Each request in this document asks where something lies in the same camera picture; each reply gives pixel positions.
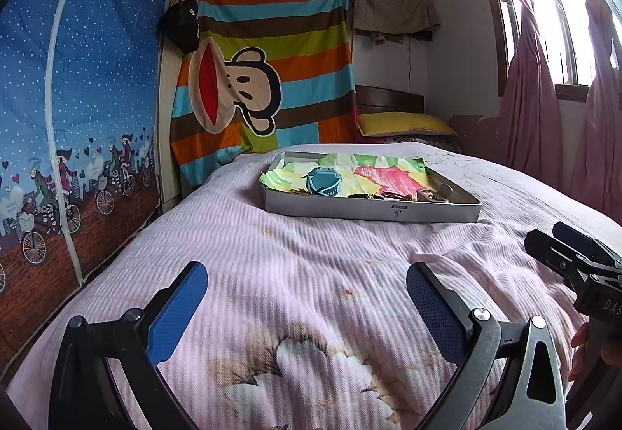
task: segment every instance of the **pillow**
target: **pillow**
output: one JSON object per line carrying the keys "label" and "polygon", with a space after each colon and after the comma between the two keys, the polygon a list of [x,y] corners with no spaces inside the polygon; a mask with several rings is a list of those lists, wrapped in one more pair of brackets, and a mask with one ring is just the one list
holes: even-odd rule
{"label": "pillow", "polygon": [[375,112],[359,114],[358,129],[365,137],[391,135],[456,135],[437,117],[411,112]]}

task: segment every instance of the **fabric wardrobe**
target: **fabric wardrobe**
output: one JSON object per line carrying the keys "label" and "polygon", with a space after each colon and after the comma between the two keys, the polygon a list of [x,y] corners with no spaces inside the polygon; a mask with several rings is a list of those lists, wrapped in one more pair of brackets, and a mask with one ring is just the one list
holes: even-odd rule
{"label": "fabric wardrobe", "polygon": [[9,0],[0,13],[0,372],[157,208],[165,6]]}

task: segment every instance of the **small box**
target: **small box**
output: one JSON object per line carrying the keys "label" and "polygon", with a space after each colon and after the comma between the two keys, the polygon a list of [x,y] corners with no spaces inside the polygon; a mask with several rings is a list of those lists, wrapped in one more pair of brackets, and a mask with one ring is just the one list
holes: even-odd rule
{"label": "small box", "polygon": [[[316,162],[326,154],[285,151],[270,170],[288,163]],[[446,177],[425,167],[438,189],[449,190],[445,201],[374,200],[370,198],[322,197],[277,191],[264,185],[266,211],[284,216],[337,218],[342,220],[392,221],[401,223],[476,223],[481,202]]]}

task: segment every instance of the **metal bolt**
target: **metal bolt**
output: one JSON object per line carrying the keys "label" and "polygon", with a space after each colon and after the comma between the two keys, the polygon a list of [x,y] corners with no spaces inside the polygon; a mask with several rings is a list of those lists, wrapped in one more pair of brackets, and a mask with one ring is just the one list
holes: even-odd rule
{"label": "metal bolt", "polygon": [[80,328],[84,318],[82,316],[74,316],[69,320],[69,328]]}
{"label": "metal bolt", "polygon": [[490,313],[486,309],[475,309],[473,311],[473,315],[475,316],[475,319],[479,321],[488,321],[490,319]]}
{"label": "metal bolt", "polygon": [[546,321],[542,316],[534,316],[531,318],[531,322],[534,324],[536,328],[544,328],[546,327]]}
{"label": "metal bolt", "polygon": [[142,309],[132,308],[127,309],[126,312],[123,313],[123,319],[125,321],[136,321],[141,317]]}

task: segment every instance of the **bedding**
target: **bedding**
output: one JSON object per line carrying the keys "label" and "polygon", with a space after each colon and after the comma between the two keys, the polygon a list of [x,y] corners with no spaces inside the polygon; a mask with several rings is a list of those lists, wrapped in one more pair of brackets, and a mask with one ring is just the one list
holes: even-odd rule
{"label": "bedding", "polygon": [[[259,176],[277,151],[218,169],[148,226],[71,300],[26,356],[8,393],[35,430],[47,428],[52,373],[67,321],[117,319],[144,306],[190,260],[207,294],[160,371],[201,429],[412,429],[455,368],[441,357],[405,287],[425,261],[467,305],[497,319],[544,316],[562,376],[583,317],[561,278],[523,250],[533,228],[563,221],[622,252],[622,228],[515,170],[418,143],[306,145],[293,150],[423,157],[484,206],[471,224],[293,218],[262,209]],[[468,428],[481,420],[495,365]],[[148,428],[111,362],[138,428]]]}
{"label": "bedding", "polygon": [[462,149],[453,135],[396,135],[382,137],[383,144],[399,144],[400,142],[420,142],[421,144],[433,145],[445,151],[462,154]]}

